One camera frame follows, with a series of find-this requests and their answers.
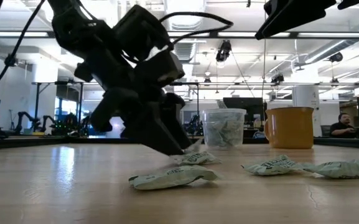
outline snack packet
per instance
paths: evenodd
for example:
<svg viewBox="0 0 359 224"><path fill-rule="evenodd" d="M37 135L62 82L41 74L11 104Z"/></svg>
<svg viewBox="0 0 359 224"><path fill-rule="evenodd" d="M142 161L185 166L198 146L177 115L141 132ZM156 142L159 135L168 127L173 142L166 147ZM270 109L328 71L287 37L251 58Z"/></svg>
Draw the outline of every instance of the snack packet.
<svg viewBox="0 0 359 224"><path fill-rule="evenodd" d="M195 144L191 145L189 148L185 149L184 155L171 156L174 162L180 166L184 165L201 165L201 164L210 164L213 162L221 162L215 156L209 152L201 151L201 144L203 139L199 139Z"/></svg>
<svg viewBox="0 0 359 224"><path fill-rule="evenodd" d="M335 179L359 178L359 160L326 162L321 165L302 164L302 169Z"/></svg>
<svg viewBox="0 0 359 224"><path fill-rule="evenodd" d="M201 166L181 166L151 175L129 178L130 186L138 190L155 190L190 184L198 179L213 181L218 174Z"/></svg>
<svg viewBox="0 0 359 224"><path fill-rule="evenodd" d="M299 164L290 160L286 155L281 155L262 164L242 166L242 168L254 175L280 175L302 169Z"/></svg>

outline duct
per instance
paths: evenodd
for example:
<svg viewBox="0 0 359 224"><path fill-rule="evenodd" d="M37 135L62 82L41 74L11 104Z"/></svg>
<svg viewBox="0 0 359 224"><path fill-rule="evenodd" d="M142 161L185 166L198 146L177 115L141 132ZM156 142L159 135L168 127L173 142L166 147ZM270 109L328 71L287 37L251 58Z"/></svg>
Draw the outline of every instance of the duct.
<svg viewBox="0 0 359 224"><path fill-rule="evenodd" d="M164 10L166 14L173 12L205 12L207 0L164 0ZM195 16L175 16L168 20L170 30L190 31L199 30L203 18ZM174 52L182 63L190 63L197 50L197 43L177 43ZM186 78L192 76L193 65L185 69Z"/></svg>
<svg viewBox="0 0 359 224"><path fill-rule="evenodd" d="M353 31L359 31L359 26L356 26ZM307 55L296 55L294 57L289 57L288 60L294 60L298 57L298 61L300 63L316 63L321 61L325 58L330 57L331 55L344 50L356 43L358 43L358 39L353 40L333 40L330 43L324 45L323 47L319 48L318 50L309 53ZM279 70L280 72L286 72L292 70L292 62L283 62L279 66L276 67L275 70Z"/></svg>

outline plastic container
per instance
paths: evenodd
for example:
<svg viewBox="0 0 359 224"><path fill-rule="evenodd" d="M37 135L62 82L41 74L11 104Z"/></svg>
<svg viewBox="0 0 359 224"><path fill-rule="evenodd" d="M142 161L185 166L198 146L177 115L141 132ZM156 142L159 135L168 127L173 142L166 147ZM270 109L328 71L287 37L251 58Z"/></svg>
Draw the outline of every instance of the plastic container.
<svg viewBox="0 0 359 224"><path fill-rule="evenodd" d="M243 109L215 109L202 112L204 140L208 147L236 147L243 143Z"/></svg>

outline ceiling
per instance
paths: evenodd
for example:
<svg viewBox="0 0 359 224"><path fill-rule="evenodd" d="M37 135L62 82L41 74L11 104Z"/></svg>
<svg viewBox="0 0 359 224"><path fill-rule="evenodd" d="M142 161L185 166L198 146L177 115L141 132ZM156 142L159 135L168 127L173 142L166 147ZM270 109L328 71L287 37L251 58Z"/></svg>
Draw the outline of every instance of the ceiling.
<svg viewBox="0 0 359 224"><path fill-rule="evenodd" d="M106 19L112 24L115 23L117 18L120 17L125 10L130 8L131 4L138 3L143 5L156 17L162 17L165 14L164 2L172 1L174 0L82 0L85 7L89 9L92 14L100 19ZM195 2L195 0L176 1L181 2L181 7L192 4L191 2ZM246 7L246 2L247 1L237 0L207 0L205 11L233 21L235 25L230 29L232 31L256 32L266 18L263 10L265 0L252 0L251 7L249 8ZM21 30L36 5L37 0L5 0L0 10L0 31ZM307 32L359 31L359 5L344 11L339 11L336 7L331 7L326 11L327 16L325 18L296 27L293 30ZM49 22L49 18L51 17L50 13L51 11L48 9L48 4L46 4L43 6L43 11L40 12L39 16L31 24L29 30L52 30ZM172 26L168 25L168 23L166 23L165 26L167 30L174 30ZM211 19L203 19L197 29L211 29L220 26L222 25ZM193 65L191 65L192 68L190 70L187 70L188 73L190 73L187 74L187 76L190 77L188 80L203 82L204 78L206 78L205 73L209 72L209 77L211 77L212 82L262 82L264 74L266 75L268 82L270 82L271 76L277 73L283 73L286 81L290 82L292 80L291 74L297 72L295 69L297 67L294 67L294 62L298 62L300 58L302 58L300 56L317 54L339 43L340 40L232 39L230 42L232 46L232 53L226 60L225 66L218 67L215 61L215 55L217 48L219 48L222 43L222 39L197 39L194 52L195 57L192 60ZM0 48L2 46L13 46L15 43L16 39L0 38ZM65 72L60 73L60 76L67 77L72 75L72 71L76 64L81 62L80 58L70 54L62 54L60 47L54 39L24 39L21 46L38 47L56 58L61 65L67 65L65 68L72 68L68 70L66 69ZM346 78L340 79L341 82L359 82L359 73L347 76L352 74L352 72L359 70L359 42L342 49L341 53L343 54L344 59L339 63L331 65L330 62L321 60L313 64L313 67L317 68L319 71L319 81L329 82L332 76L342 76ZM214 88L214 86L203 86L202 88ZM248 91L248 88L244 86L222 87L224 90L227 88L243 88L245 89L244 91ZM253 88L255 90L259 89L258 86L254 86ZM353 86L345 87L343 88L342 93L344 90L349 91L354 88L355 87ZM87 85L85 90L101 91L101 88L98 86Z"/></svg>

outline person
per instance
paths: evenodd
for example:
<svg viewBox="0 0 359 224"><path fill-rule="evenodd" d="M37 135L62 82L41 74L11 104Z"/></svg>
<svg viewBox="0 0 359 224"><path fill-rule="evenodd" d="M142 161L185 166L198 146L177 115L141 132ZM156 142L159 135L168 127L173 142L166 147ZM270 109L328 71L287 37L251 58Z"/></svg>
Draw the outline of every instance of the person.
<svg viewBox="0 0 359 224"><path fill-rule="evenodd" d="M338 122L331 125L330 137L332 138L356 138L355 128L350 126L351 118L347 113L340 113Z"/></svg>

